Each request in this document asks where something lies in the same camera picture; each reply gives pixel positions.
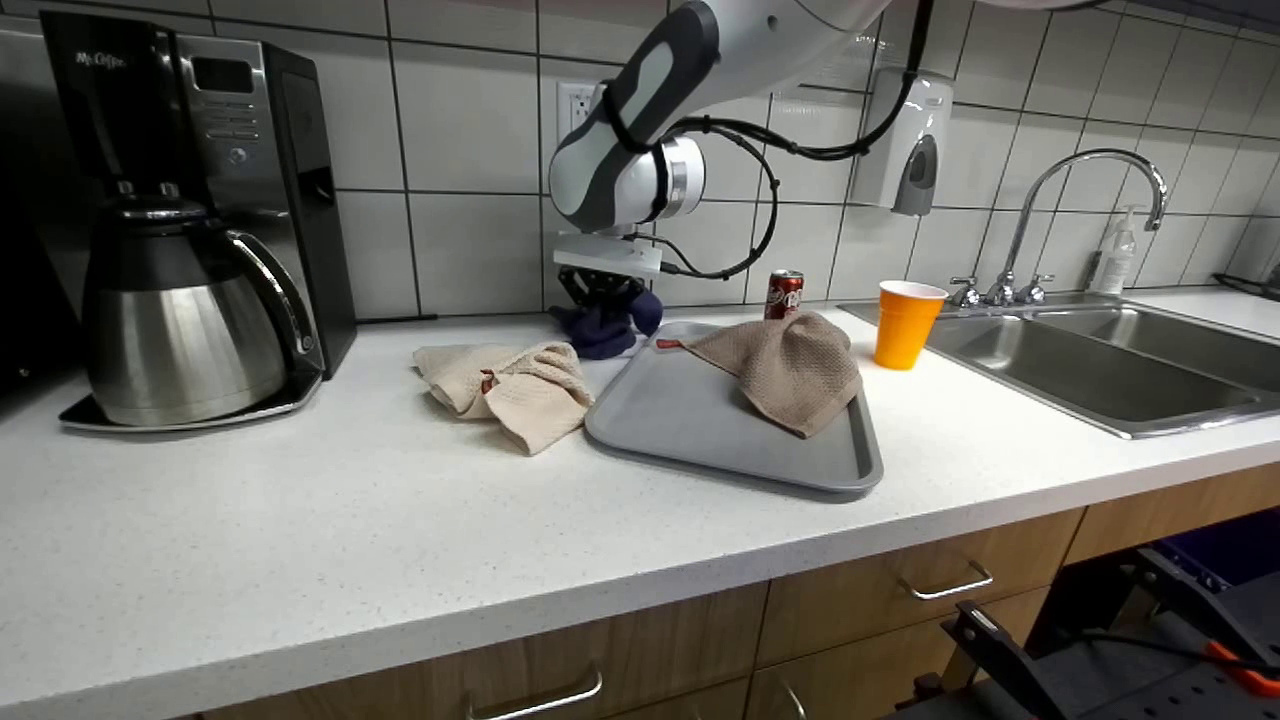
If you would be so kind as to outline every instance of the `orange cup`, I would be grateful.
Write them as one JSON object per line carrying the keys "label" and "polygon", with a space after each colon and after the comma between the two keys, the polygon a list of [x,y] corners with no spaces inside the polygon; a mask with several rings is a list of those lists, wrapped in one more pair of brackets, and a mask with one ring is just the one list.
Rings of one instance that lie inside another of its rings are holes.
{"label": "orange cup", "polygon": [[945,314],[948,293],[913,281],[880,286],[880,331],[878,331],[878,364],[884,367],[917,367],[922,348],[935,315]]}

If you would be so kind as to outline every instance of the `cabinet door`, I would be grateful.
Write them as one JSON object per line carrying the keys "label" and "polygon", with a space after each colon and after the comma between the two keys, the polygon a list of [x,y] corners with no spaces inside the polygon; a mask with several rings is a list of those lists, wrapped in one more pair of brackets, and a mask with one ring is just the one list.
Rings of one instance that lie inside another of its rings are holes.
{"label": "cabinet door", "polygon": [[[1043,598],[1048,593],[1042,590],[985,610],[1008,628],[1008,638],[1024,642]],[[898,703],[913,700],[913,679],[945,674],[953,652],[956,643],[939,624],[917,624],[790,665],[767,665],[754,679],[747,720],[891,716]]]}
{"label": "cabinet door", "polygon": [[741,720],[747,708],[747,679],[720,686],[695,695],[654,703],[617,720]]}
{"label": "cabinet door", "polygon": [[1075,519],[1080,512],[1061,512],[775,579],[767,590],[761,662],[923,624],[953,612],[956,598],[1000,602],[1042,590],[1057,577]]}
{"label": "cabinet door", "polygon": [[304,687],[209,720],[464,720],[553,703],[600,720],[754,674],[766,583]]}
{"label": "cabinet door", "polygon": [[1084,512],[1070,565],[1280,509],[1280,465],[1145,494]]}

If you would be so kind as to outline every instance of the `kitchen counter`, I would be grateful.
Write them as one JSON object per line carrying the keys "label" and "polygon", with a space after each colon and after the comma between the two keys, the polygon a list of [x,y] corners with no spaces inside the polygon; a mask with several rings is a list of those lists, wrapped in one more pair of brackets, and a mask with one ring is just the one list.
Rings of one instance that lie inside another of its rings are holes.
{"label": "kitchen counter", "polygon": [[[1139,301],[1280,336],[1267,301]],[[1118,441],[939,355],[884,371],[832,321],[884,458],[853,506],[585,437],[519,458],[408,371],[543,321],[359,327],[311,408],[199,437],[70,437],[86,385],[54,390],[0,424],[0,716],[179,716],[1280,461],[1280,417]]]}

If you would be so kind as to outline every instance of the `stainless steel sink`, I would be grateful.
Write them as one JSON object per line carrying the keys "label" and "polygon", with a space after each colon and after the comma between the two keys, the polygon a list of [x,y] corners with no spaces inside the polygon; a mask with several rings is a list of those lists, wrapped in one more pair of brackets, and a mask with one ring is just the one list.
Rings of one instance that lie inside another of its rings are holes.
{"label": "stainless steel sink", "polygon": [[1192,324],[1150,309],[1108,309],[1075,315],[1042,315],[1038,324],[1150,354],[1192,371],[1209,371],[1258,394],[1280,398],[1280,348],[1225,327]]}
{"label": "stainless steel sink", "polygon": [[1189,433],[1267,408],[1258,390],[1099,340],[1097,321],[939,315],[929,348],[1118,437]]}

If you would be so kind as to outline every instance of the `folded towel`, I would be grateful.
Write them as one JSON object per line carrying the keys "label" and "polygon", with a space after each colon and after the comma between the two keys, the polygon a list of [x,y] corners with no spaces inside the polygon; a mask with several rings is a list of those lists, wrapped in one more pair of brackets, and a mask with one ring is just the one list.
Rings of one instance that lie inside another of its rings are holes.
{"label": "folded towel", "polygon": [[524,452],[543,452],[585,424],[592,394],[570,346],[427,348],[412,355],[427,398],[460,422],[495,422]]}
{"label": "folded towel", "polygon": [[813,314],[733,324],[687,354],[738,377],[747,406],[791,437],[826,433],[862,394],[847,336]]}

